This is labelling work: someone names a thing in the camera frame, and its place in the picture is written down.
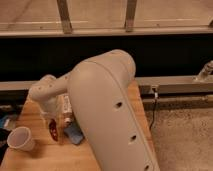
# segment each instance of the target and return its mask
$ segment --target blue object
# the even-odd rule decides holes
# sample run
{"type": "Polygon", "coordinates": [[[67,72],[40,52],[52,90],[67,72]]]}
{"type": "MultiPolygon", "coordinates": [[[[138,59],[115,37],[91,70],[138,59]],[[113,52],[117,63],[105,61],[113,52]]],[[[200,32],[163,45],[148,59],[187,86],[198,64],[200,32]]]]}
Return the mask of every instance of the blue object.
{"type": "Polygon", "coordinates": [[[81,141],[84,139],[84,135],[81,131],[81,128],[78,126],[76,121],[71,122],[70,125],[68,125],[64,129],[64,133],[67,134],[71,143],[75,145],[79,145],[81,141]]]}

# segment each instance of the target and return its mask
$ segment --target metal frame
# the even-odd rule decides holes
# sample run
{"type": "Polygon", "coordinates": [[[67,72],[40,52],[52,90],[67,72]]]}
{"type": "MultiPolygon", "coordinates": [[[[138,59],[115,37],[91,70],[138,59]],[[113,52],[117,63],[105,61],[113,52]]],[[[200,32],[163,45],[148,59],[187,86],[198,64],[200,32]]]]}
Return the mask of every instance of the metal frame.
{"type": "MultiPolygon", "coordinates": [[[[153,94],[152,88],[157,88],[159,94],[169,93],[213,93],[213,75],[204,83],[194,82],[195,75],[191,76],[162,76],[137,77],[141,94],[153,94]]],[[[37,81],[9,81],[0,82],[0,91],[28,90],[37,81]]]]}
{"type": "Polygon", "coordinates": [[[71,34],[72,33],[72,25],[69,16],[69,9],[67,6],[67,0],[57,0],[58,4],[58,11],[61,18],[61,25],[64,34],[71,34]]]}
{"type": "Polygon", "coordinates": [[[170,93],[213,93],[213,76],[209,76],[203,83],[194,81],[191,76],[164,76],[136,78],[141,94],[153,94],[153,88],[159,94],[170,93]]]}
{"type": "Polygon", "coordinates": [[[137,6],[137,0],[127,1],[126,19],[125,19],[126,32],[133,31],[136,6],[137,6]]]}

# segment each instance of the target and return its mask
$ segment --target hole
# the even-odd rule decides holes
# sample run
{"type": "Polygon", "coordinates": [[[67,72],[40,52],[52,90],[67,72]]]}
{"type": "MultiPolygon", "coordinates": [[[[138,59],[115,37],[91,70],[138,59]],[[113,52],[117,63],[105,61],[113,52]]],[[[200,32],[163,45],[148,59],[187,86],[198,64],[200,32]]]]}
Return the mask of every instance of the hole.
{"type": "Polygon", "coordinates": [[[133,141],[136,140],[136,138],[137,138],[137,136],[136,136],[136,135],[133,135],[133,136],[130,138],[130,142],[132,143],[133,141]]]}
{"type": "Polygon", "coordinates": [[[149,170],[149,165],[146,165],[146,167],[144,168],[144,171],[149,170]]]}
{"type": "Polygon", "coordinates": [[[120,108],[122,106],[122,102],[118,102],[116,105],[115,105],[115,108],[120,108]]]}

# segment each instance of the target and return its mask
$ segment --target black panel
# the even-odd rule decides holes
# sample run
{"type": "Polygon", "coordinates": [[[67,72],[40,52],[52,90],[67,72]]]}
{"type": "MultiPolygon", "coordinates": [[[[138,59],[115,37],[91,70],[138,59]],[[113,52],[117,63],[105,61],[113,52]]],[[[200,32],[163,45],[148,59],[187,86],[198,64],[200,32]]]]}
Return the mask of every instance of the black panel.
{"type": "Polygon", "coordinates": [[[60,76],[81,60],[123,49],[136,76],[196,75],[212,59],[213,35],[1,38],[0,81],[60,76]]]}

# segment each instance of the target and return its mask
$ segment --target wooden table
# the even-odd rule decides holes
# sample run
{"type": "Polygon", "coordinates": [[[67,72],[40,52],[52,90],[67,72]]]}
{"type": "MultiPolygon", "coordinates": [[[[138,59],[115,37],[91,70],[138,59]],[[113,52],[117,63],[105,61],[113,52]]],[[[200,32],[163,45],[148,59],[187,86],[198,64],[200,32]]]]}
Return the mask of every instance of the wooden table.
{"type": "MultiPolygon", "coordinates": [[[[144,113],[143,104],[136,81],[128,88],[128,95],[138,122],[154,152],[151,134],[144,113]]],[[[29,127],[36,140],[32,153],[8,148],[2,165],[2,171],[99,171],[100,168],[86,140],[79,146],[63,138],[63,144],[53,141],[39,116],[36,103],[27,99],[17,126],[29,127]]]]}

